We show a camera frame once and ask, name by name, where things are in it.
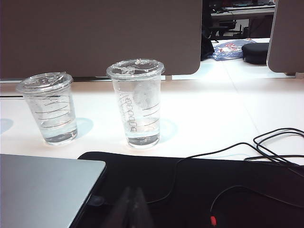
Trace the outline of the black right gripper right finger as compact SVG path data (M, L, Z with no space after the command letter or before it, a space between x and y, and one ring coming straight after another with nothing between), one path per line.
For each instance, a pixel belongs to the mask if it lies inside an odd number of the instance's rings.
M133 228L153 228L154 222L141 188L135 191L133 200Z

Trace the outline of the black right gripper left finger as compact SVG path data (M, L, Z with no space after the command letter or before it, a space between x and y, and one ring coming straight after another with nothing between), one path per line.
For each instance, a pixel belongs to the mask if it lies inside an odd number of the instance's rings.
M132 190L127 187L119 198L114 211L115 228L133 228L133 197Z

